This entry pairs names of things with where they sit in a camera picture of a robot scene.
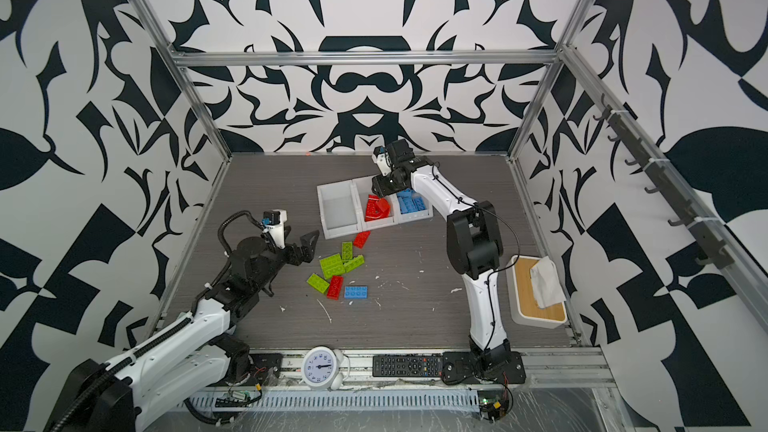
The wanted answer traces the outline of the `green slanted lego brick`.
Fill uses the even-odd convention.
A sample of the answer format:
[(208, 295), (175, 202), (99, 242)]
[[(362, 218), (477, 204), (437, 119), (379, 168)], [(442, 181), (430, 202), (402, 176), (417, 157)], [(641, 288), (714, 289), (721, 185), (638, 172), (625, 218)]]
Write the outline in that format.
[(352, 270), (355, 270), (359, 267), (361, 267), (365, 263), (365, 259), (363, 255), (354, 256), (349, 261), (346, 261), (343, 263), (344, 270), (346, 273), (351, 272)]

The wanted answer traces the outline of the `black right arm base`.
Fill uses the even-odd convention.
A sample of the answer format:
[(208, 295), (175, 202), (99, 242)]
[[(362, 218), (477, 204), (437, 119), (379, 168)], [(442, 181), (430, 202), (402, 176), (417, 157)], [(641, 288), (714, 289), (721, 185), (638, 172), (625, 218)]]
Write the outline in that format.
[(443, 354), (442, 381), (446, 385), (478, 384), (524, 384), (527, 379), (522, 356), (512, 351), (505, 339), (501, 345), (481, 351), (471, 343), (466, 352), (445, 352)]

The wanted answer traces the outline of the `green long lego brick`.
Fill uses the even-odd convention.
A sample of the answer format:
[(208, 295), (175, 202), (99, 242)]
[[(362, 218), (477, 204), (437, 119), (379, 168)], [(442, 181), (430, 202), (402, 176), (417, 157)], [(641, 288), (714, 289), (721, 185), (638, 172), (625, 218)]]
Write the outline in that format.
[(341, 244), (341, 259), (344, 263), (354, 258), (354, 245), (352, 242), (343, 242)]

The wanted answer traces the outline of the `red D-shaped lego piece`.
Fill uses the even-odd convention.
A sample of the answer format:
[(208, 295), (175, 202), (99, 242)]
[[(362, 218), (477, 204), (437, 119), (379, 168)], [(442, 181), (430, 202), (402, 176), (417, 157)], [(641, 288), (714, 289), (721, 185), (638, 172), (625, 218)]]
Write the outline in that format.
[(391, 205), (388, 199), (380, 198), (375, 195), (369, 195), (366, 206), (364, 220), (373, 222), (387, 219), (391, 214)]

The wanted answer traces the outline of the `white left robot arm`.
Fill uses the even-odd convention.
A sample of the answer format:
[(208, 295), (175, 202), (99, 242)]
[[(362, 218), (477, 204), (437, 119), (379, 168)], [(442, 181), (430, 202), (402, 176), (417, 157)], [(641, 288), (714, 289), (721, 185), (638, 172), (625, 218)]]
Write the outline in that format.
[(279, 245), (280, 229), (264, 231), (227, 248), (215, 280), (190, 311), (146, 341), (98, 364), (88, 359), (67, 377), (45, 430), (143, 431), (200, 389), (220, 381), (238, 384), (250, 375), (250, 348), (233, 330), (270, 295), (286, 265), (314, 259), (319, 232)]

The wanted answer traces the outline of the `blue lego brick long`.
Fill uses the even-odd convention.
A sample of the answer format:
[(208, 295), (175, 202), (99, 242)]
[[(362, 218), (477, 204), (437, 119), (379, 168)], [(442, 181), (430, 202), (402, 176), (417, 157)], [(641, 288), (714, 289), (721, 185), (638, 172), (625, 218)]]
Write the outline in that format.
[(410, 198), (410, 205), (409, 205), (410, 213), (422, 212), (422, 211), (425, 211), (426, 209), (427, 207), (422, 197), (412, 196)]

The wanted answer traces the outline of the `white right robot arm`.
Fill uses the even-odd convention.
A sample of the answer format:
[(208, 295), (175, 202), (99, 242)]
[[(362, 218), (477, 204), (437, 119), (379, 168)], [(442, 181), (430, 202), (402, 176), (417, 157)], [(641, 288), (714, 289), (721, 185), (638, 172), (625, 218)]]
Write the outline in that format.
[(427, 199), (445, 219), (446, 253), (467, 293), (471, 353), (484, 370), (503, 363), (510, 345), (499, 304), (503, 243), (493, 205), (461, 192), (426, 158), (393, 163), (381, 153), (374, 157), (374, 163), (379, 174), (372, 179), (372, 191), (377, 196), (410, 189)]

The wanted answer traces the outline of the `long red lego brick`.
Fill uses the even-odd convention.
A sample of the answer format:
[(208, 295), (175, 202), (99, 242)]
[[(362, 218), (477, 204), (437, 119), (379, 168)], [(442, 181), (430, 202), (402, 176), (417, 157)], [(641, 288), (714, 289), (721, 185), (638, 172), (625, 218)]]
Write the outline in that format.
[(353, 245), (355, 248), (362, 249), (371, 235), (370, 231), (363, 231), (356, 235)]

